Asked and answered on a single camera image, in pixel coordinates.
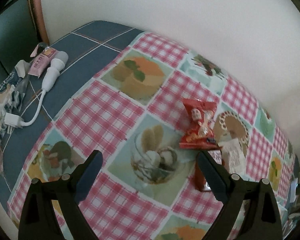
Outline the white translucent snack packet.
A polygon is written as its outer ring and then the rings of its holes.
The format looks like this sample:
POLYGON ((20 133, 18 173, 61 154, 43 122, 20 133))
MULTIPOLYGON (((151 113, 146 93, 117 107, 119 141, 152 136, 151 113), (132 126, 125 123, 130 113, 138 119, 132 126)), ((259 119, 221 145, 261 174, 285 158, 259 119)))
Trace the white translucent snack packet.
POLYGON ((226 170, 232 174, 242 175, 245 172, 246 161, 242 146, 237 138, 219 144, 222 149, 222 161, 226 170))

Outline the dark red snack packet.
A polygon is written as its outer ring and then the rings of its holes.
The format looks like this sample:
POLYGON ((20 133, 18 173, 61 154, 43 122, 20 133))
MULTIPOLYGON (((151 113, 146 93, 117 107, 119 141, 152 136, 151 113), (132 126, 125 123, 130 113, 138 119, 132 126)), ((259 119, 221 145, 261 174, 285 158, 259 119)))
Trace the dark red snack packet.
MULTIPOLYGON (((208 151, 208 153, 211 155, 211 157, 213 157, 216 163, 222 165, 221 150, 208 151)), ((208 185, 202 171, 199 168, 198 157, 199 155, 197 155, 196 157, 196 164, 194 168, 194 176, 193 176, 194 187, 199 192, 211 191, 210 186, 208 185)))

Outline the red cartoon snack bag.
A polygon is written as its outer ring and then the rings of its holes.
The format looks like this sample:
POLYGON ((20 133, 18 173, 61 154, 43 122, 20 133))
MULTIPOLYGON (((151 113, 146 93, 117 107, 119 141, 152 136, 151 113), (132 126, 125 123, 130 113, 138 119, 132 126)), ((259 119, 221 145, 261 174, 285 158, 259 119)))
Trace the red cartoon snack bag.
POLYGON ((179 147, 193 150, 219 150, 211 122, 217 110, 217 103, 198 99, 183 99, 183 105, 190 119, 190 125, 181 137, 179 147))

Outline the crumpled blue white wrapper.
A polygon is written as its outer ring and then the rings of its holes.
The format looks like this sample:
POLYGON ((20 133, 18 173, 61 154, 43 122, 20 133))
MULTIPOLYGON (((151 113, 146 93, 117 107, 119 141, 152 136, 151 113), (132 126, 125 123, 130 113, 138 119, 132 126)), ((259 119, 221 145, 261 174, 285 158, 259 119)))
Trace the crumpled blue white wrapper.
POLYGON ((3 150, 1 142, 5 133, 10 129, 4 123, 4 118, 7 113, 20 111, 22 101, 26 93, 29 82, 27 74, 31 64, 24 60, 20 60, 10 75, 0 84, 0 175, 3 173, 3 150))

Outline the patchwork checkered tablecloth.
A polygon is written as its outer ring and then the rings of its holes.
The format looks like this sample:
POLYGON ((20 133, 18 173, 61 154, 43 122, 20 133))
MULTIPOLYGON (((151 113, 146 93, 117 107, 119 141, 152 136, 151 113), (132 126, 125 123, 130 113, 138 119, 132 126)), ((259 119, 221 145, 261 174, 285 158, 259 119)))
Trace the patchwork checkered tablecloth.
POLYGON ((273 117, 242 84, 195 51, 154 33, 110 44, 110 64, 61 109, 21 166, 7 207, 21 218, 31 179, 57 180, 93 150, 103 165, 79 204, 100 239, 201 239, 222 208, 193 183, 197 152, 179 147, 190 119, 183 99, 217 103, 215 140, 237 138, 245 180, 267 178, 282 220, 295 154, 273 117))

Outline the small pink sachet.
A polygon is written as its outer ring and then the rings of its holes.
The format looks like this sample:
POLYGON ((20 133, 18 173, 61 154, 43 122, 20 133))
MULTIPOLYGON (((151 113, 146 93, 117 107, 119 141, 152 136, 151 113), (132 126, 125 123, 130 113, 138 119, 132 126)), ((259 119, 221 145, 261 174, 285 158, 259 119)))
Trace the small pink sachet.
POLYGON ((48 46, 44 42, 37 44, 30 57, 33 58, 30 69, 28 71, 29 75, 40 77, 43 71, 50 64, 51 60, 57 54, 57 50, 48 46))

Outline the wooden chair frame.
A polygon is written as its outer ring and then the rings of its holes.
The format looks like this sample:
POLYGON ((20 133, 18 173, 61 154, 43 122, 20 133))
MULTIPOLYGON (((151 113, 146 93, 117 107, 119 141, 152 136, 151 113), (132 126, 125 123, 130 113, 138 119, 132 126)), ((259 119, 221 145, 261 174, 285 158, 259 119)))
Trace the wooden chair frame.
POLYGON ((42 11, 42 0, 28 0, 28 5, 30 7, 30 15, 36 31, 37 40, 49 45, 50 41, 47 35, 42 11))

